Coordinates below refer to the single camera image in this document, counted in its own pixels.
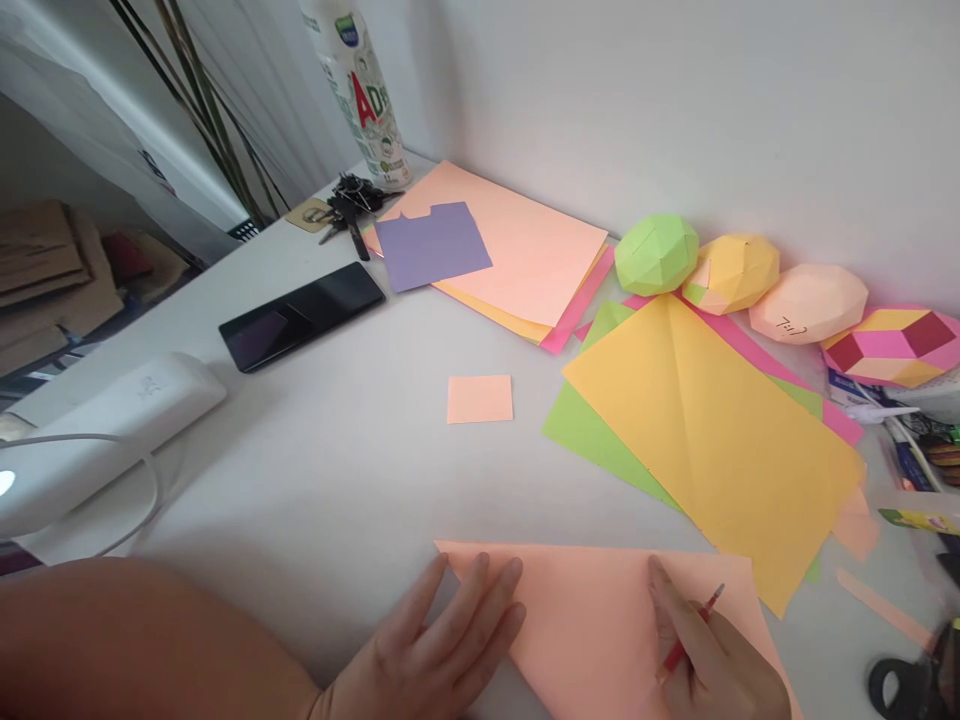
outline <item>hand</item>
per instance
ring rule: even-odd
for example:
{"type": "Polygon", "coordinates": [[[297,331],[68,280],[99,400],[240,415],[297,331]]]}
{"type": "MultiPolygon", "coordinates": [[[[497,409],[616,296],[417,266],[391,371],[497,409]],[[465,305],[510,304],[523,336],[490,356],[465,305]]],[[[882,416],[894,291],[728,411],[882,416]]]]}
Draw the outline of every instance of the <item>hand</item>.
{"type": "Polygon", "coordinates": [[[433,625],[424,619],[443,579],[439,555],[400,606],[320,696],[311,720],[455,720],[480,696],[526,617],[513,603],[523,564],[511,560],[485,591],[480,553],[433,625]]]}
{"type": "Polygon", "coordinates": [[[704,621],[656,557],[650,593],[657,614],[660,659],[677,638],[687,658],[663,685],[673,720],[790,720],[790,696],[779,673],[723,615],[704,621]]]}

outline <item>white lamp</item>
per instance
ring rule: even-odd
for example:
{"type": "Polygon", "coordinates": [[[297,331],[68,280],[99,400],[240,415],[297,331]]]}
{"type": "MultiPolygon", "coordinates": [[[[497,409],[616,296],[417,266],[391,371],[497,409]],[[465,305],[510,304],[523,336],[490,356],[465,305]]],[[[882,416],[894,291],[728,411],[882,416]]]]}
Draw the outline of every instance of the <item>white lamp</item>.
{"type": "MultiPolygon", "coordinates": [[[[42,530],[141,460],[155,474],[150,452],[226,396],[202,362],[167,353],[27,438],[0,444],[0,537],[42,530]]],[[[155,479],[148,520],[162,501],[155,479]]]]}

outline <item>pink and yellow polyhedron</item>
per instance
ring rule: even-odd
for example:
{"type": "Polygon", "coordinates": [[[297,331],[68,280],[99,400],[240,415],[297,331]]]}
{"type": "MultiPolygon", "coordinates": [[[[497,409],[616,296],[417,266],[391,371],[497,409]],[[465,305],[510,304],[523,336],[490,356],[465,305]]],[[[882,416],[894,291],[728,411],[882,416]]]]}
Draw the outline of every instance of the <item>pink and yellow polyhedron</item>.
{"type": "Polygon", "coordinates": [[[863,322],[821,345],[837,372],[915,388],[960,364],[960,320],[915,305],[870,308],[863,322]]]}

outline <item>purple paper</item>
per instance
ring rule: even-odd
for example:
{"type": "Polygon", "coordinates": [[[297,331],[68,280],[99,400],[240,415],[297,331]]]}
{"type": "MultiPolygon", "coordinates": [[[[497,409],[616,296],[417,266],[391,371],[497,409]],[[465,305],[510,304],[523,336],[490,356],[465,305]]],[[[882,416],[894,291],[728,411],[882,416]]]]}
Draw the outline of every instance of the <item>purple paper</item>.
{"type": "Polygon", "coordinates": [[[493,267],[464,202],[434,205],[422,218],[378,222],[377,237],[394,292],[493,267]]]}

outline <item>green paper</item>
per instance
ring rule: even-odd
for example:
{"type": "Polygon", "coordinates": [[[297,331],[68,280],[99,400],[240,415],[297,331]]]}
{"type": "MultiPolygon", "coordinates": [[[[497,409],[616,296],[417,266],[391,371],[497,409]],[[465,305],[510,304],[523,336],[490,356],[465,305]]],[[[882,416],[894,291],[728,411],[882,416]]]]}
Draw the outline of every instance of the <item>green paper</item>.
{"type": "Polygon", "coordinates": [[[810,563],[810,568],[807,570],[807,574],[803,576],[803,581],[808,585],[819,585],[820,584],[820,556],[817,555],[813,562],[810,563]]]}
{"type": "MultiPolygon", "coordinates": [[[[580,352],[600,340],[633,313],[633,310],[619,303],[604,303],[580,352]]],[[[599,465],[638,490],[643,490],[674,510],[680,510],[650,471],[637,460],[570,383],[564,383],[560,389],[560,395],[547,415],[542,432],[555,443],[599,465]]]]}
{"type": "Polygon", "coordinates": [[[807,412],[813,415],[820,422],[823,422],[822,395],[815,393],[813,390],[807,390],[806,388],[794,385],[793,383],[788,383],[786,380],[781,380],[773,375],[767,375],[767,377],[773,380],[787,395],[805,407],[807,412]]]}
{"type": "Polygon", "coordinates": [[[602,340],[607,333],[626,322],[635,312],[636,310],[620,303],[604,303],[597,313],[597,317],[594,318],[593,325],[590,326],[590,332],[587,333],[587,337],[584,338],[583,344],[580,346],[580,352],[589,350],[594,343],[602,340]]]}

